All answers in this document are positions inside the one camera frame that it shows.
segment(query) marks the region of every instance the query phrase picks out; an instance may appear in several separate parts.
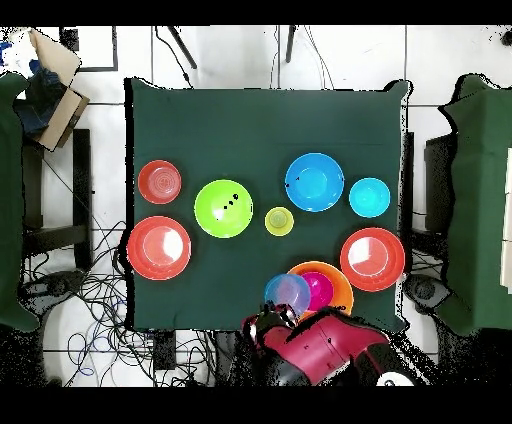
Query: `bowl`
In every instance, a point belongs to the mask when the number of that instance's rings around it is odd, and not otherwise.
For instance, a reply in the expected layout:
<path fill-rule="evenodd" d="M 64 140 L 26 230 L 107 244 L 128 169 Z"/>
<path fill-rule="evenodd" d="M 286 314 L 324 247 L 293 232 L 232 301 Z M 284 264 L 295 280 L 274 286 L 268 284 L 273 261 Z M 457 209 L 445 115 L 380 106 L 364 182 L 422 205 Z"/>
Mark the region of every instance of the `bowl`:
<path fill-rule="evenodd" d="M 321 272 L 311 271 L 301 274 L 306 280 L 311 292 L 311 301 L 309 302 L 309 311 L 318 311 L 324 306 L 329 305 L 332 300 L 334 289 L 331 280 Z"/>
<path fill-rule="evenodd" d="M 279 274 L 265 286 L 265 302 L 271 300 L 275 305 L 286 303 L 300 317 L 309 306 L 311 294 L 309 285 L 299 275 Z"/>
<path fill-rule="evenodd" d="M 149 280 L 168 280 L 187 266 L 190 237 L 175 220 L 164 216 L 143 219 L 130 233 L 126 246 L 133 269 Z"/>
<path fill-rule="evenodd" d="M 377 292 L 395 284 L 405 267 L 405 252 L 397 236 L 384 228 L 364 228 L 343 244 L 340 265 L 350 283 Z"/>
<path fill-rule="evenodd" d="M 383 181 L 377 178 L 363 178 L 350 189 L 348 201 L 357 215 L 375 218 L 386 211 L 391 194 Z"/>
<path fill-rule="evenodd" d="M 338 163 L 323 153 L 295 159 L 285 177 L 286 194 L 299 209 L 321 212 L 341 197 L 345 178 Z"/>
<path fill-rule="evenodd" d="M 139 192 L 157 205 L 172 202 L 181 190 L 181 176 L 176 167 L 165 160 L 154 160 L 139 172 Z"/>
<path fill-rule="evenodd" d="M 282 206 L 270 209 L 265 215 L 265 228 L 273 236 L 285 236 L 293 228 L 292 213 Z"/>
<path fill-rule="evenodd" d="M 251 222 L 251 195 L 235 181 L 212 181 L 198 193 L 194 215 L 199 226 L 213 237 L 237 236 Z"/>
<path fill-rule="evenodd" d="M 303 262 L 299 265 L 294 266 L 288 274 L 303 275 L 307 272 L 319 272 L 325 275 L 332 283 L 333 296 L 328 306 L 341 307 L 342 311 L 347 315 L 352 313 L 354 306 L 354 294 L 352 293 L 352 287 L 350 286 L 349 280 L 343 273 L 325 262 L 309 261 Z M 302 319 L 311 315 L 312 311 L 306 311 Z"/>

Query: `red plate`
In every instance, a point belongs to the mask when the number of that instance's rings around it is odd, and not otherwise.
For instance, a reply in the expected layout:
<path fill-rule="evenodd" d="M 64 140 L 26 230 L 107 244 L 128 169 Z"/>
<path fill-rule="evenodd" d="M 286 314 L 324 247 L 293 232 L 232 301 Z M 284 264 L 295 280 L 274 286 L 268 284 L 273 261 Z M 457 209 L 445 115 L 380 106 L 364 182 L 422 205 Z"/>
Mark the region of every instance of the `red plate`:
<path fill-rule="evenodd" d="M 400 278 L 405 252 L 393 233 L 383 228 L 364 228 L 343 244 L 340 264 L 354 287 L 377 292 L 391 287 Z"/>
<path fill-rule="evenodd" d="M 178 196 L 181 190 L 181 176 L 172 163 L 154 160 L 139 172 L 138 185 L 144 199 L 163 205 L 172 202 Z"/>
<path fill-rule="evenodd" d="M 168 280 L 187 266 L 190 237 L 174 219 L 152 216 L 132 230 L 126 252 L 138 274 L 150 280 Z"/>

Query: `pink bowl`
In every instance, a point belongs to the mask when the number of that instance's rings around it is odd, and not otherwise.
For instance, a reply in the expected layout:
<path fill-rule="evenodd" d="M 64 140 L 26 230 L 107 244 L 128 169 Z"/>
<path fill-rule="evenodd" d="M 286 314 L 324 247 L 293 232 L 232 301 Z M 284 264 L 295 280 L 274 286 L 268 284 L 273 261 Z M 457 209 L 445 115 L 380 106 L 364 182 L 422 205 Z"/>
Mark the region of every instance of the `pink bowl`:
<path fill-rule="evenodd" d="M 311 301 L 308 310 L 318 311 L 327 306 L 334 294 L 331 280 L 321 272 L 305 272 L 300 274 L 300 276 L 306 280 L 311 291 Z"/>

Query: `light blue bowl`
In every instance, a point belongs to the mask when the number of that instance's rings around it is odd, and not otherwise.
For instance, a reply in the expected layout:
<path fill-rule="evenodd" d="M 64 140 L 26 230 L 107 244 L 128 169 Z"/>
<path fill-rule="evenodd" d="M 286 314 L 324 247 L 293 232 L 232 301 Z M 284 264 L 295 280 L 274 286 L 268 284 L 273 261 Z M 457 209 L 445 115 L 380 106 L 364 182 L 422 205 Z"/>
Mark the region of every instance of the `light blue bowl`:
<path fill-rule="evenodd" d="M 341 197 L 345 178 L 338 163 L 323 153 L 307 153 L 295 159 L 285 177 L 286 194 L 298 208 L 321 212 Z"/>
<path fill-rule="evenodd" d="M 363 178 L 350 189 L 348 201 L 352 210 L 363 218 L 382 215 L 389 206 L 388 186 L 377 178 Z"/>
<path fill-rule="evenodd" d="M 265 286 L 265 302 L 271 300 L 274 305 L 285 303 L 293 308 L 297 317 L 309 307 L 311 291 L 309 284 L 300 275 L 279 274 Z"/>

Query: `lime green bowl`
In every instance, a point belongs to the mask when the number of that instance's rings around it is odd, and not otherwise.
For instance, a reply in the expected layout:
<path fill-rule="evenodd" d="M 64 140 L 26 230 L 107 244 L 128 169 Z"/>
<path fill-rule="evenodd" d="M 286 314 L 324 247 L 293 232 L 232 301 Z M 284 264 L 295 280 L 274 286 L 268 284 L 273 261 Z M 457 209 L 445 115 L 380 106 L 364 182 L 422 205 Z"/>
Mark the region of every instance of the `lime green bowl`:
<path fill-rule="evenodd" d="M 251 195 L 235 181 L 212 181 L 198 193 L 194 215 L 199 226 L 213 237 L 237 236 L 251 222 Z"/>

